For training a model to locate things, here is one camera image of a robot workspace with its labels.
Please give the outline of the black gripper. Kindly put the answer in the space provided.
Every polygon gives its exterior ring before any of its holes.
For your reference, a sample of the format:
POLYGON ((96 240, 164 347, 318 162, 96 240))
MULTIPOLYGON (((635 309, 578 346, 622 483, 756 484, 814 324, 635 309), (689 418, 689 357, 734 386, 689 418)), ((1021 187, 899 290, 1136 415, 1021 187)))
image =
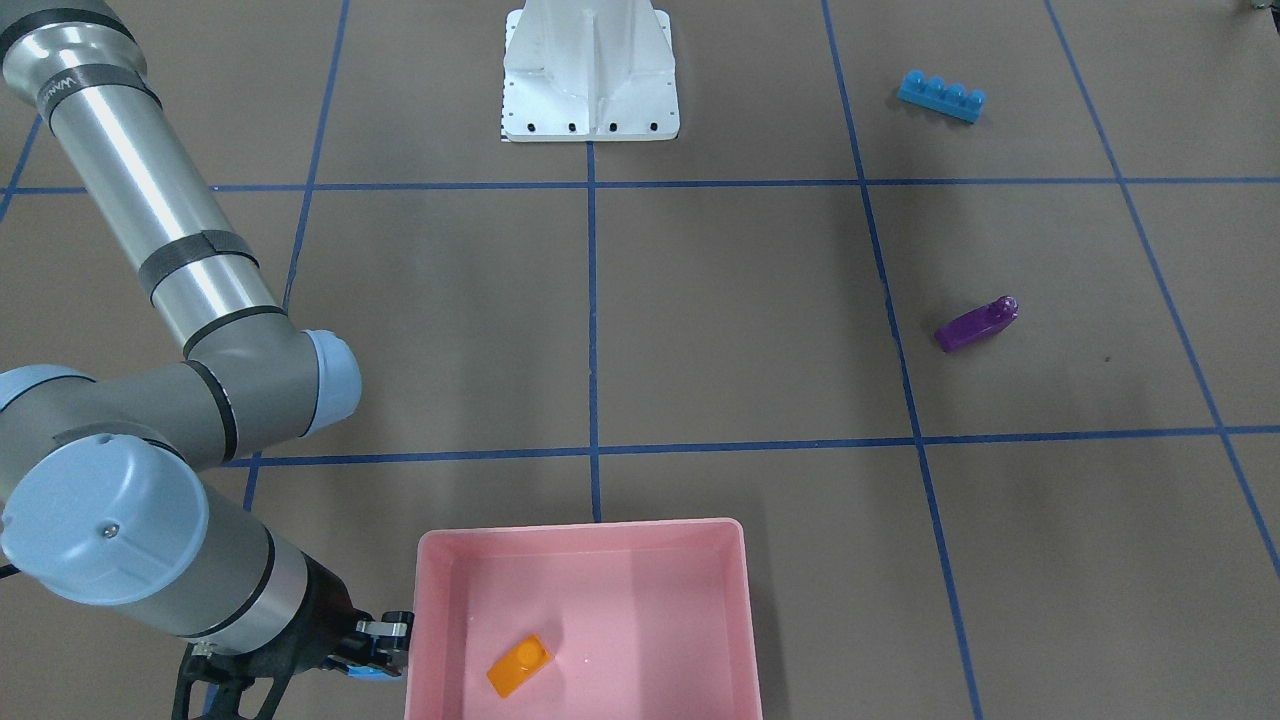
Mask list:
POLYGON ((307 555, 269 555, 234 612, 188 638, 172 716, 192 716, 197 684, 212 689, 205 719, 242 719, 244 692, 266 679, 268 696, 255 716, 273 719, 292 678, 312 669, 378 666, 402 679, 413 621, 412 611, 388 611, 375 620, 356 609, 342 580, 307 555))

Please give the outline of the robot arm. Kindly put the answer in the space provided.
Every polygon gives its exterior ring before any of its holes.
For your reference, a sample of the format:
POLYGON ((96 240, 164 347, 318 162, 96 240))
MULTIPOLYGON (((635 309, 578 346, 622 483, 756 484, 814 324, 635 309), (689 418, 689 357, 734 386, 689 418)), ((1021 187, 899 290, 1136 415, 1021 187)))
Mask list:
MULTIPOLYGON (((285 288, 343 1, 120 1, 168 120, 285 288)), ((3 366, 113 379, 180 348, 35 110, 3 91, 3 366)), ((3 582, 5 719, 165 719, 180 643, 3 582)))

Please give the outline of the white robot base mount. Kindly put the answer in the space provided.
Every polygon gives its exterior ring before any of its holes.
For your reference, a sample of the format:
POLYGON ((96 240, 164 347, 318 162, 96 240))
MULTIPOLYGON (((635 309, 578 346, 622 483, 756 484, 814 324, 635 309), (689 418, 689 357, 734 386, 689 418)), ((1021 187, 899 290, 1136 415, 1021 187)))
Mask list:
POLYGON ((506 15, 504 32, 502 141, 678 137, 667 12, 649 1, 526 1, 506 15))

